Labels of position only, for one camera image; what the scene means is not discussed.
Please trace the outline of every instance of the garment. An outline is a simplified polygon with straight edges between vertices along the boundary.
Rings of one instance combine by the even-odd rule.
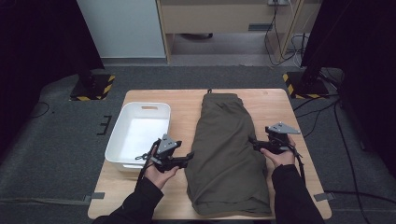
[[[265,157],[253,150],[253,121],[233,93],[204,96],[185,169],[187,194],[200,215],[244,211],[270,214]]]
[[[121,207],[108,217],[97,218],[92,224],[149,224],[154,208],[162,197],[161,190],[144,177],[139,187],[124,200]]]
[[[276,190],[277,224],[324,223],[294,165],[278,166],[272,178]],[[124,209],[120,207],[108,217],[97,218],[92,224],[150,223],[154,208],[162,196],[163,194],[154,184],[143,178],[139,189],[123,202]]]
[[[280,165],[272,174],[277,224],[324,223],[294,165]]]

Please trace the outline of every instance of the white basket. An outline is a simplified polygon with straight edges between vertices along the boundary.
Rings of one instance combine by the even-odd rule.
[[[140,171],[146,161],[136,157],[168,133],[171,108],[163,103],[132,102],[125,105],[107,144],[105,158],[118,170]]]

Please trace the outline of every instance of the gray carpet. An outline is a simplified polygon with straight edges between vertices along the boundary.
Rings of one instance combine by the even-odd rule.
[[[50,198],[82,201],[93,193],[104,160],[106,144],[125,93],[150,89],[286,89],[282,75],[295,67],[108,67],[115,75],[109,95],[102,101],[73,102],[69,94],[78,77],[49,84],[40,102],[15,139],[11,153],[0,166],[0,198]],[[321,109],[337,97],[312,101],[296,116]],[[292,106],[306,100],[290,99]],[[346,137],[359,190],[396,200],[396,180],[374,152],[360,149],[347,114],[337,115]],[[317,113],[298,118],[303,134],[314,128]],[[112,116],[106,135],[100,124]],[[323,188],[354,190],[346,149],[338,131],[333,106],[320,113],[315,130],[305,138]],[[364,223],[355,195],[335,194],[330,201],[332,217],[326,223]],[[362,197],[371,223],[394,223],[396,204]],[[0,223],[91,223],[88,205],[0,203]]]

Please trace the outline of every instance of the olive green fabric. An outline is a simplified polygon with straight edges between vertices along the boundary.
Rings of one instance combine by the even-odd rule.
[[[253,150],[251,116],[233,93],[204,96],[185,174],[187,193],[200,215],[245,211],[269,214],[265,157]]]

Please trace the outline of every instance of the black sleeve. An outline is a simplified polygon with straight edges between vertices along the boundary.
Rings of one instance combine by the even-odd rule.
[[[147,178],[141,180],[137,190],[130,194],[122,206],[108,217],[99,217],[92,224],[146,224],[150,223],[154,208],[163,197],[163,193]]]
[[[280,165],[272,175],[277,224],[324,223],[294,165]]]

